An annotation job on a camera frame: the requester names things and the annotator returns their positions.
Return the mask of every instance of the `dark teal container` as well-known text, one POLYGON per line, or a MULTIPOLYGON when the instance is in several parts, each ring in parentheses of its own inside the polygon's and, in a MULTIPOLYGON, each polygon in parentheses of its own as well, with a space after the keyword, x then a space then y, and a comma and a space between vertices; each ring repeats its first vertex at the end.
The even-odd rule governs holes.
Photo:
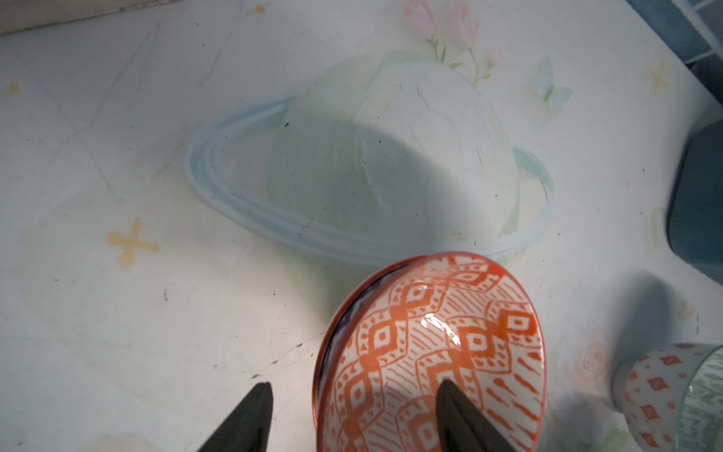
POLYGON ((695 134, 686 147, 668 240, 675 254, 723 285, 723 121, 695 134))

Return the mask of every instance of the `blue tile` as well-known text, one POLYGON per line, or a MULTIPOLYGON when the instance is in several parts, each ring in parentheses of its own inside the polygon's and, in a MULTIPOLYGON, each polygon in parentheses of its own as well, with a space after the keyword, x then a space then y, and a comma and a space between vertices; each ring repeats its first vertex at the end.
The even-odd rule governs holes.
POLYGON ((628 0, 628 3, 681 60, 711 49, 670 0, 628 0))
POLYGON ((703 21, 713 30, 718 39, 723 36, 723 1, 718 0, 698 10, 703 21))

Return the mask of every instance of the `pink flower print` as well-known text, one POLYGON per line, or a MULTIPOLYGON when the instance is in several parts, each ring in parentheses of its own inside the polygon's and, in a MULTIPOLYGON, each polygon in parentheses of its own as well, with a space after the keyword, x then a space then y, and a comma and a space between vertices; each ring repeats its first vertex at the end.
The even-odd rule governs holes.
POLYGON ((479 20, 469 14, 468 0, 453 0, 451 6, 454 36, 462 48, 471 48, 477 39, 479 20))
POLYGON ((435 32, 435 16, 427 0, 405 0, 404 17, 416 34, 429 39, 435 32))
POLYGON ((487 55, 487 64, 490 67, 500 66, 505 56, 499 50, 493 50, 487 55))

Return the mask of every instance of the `orange geometric pattern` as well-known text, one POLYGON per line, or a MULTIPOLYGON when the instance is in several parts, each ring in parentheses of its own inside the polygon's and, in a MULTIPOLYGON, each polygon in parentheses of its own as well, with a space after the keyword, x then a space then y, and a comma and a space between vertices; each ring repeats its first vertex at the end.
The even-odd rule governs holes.
POLYGON ((660 419, 660 415, 657 411, 655 411, 655 407, 652 405, 645 405, 640 407, 641 410, 643 410, 643 414, 645 414, 645 417, 647 417, 650 420, 653 419, 660 419))
POLYGON ((674 364, 680 364, 681 362, 683 362, 680 361, 680 358, 676 357, 675 355, 669 357, 662 357, 660 360, 663 361, 663 364, 665 364, 666 366, 672 366, 674 364))
POLYGON ((655 438, 653 438, 653 435, 651 435, 650 433, 641 433, 640 436, 643 437, 643 440, 650 447, 656 448, 656 449, 660 448, 658 443, 655 442, 655 438))
POLYGON ((653 388, 653 391, 662 391, 663 389, 668 389, 668 385, 661 377, 651 378, 650 380, 648 380, 648 384, 651 388, 653 388))
POLYGON ((524 290, 499 265, 466 253, 410 267, 360 315, 331 370, 319 415, 323 450, 439 451, 443 380, 516 450, 534 449, 544 350, 524 290))

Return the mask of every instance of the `green patterned cup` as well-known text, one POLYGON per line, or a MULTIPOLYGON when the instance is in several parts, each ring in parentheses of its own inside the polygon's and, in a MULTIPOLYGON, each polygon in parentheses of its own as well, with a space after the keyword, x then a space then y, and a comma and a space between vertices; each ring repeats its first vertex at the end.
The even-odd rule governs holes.
POLYGON ((677 451, 723 451, 723 348, 693 374, 677 420, 677 451))

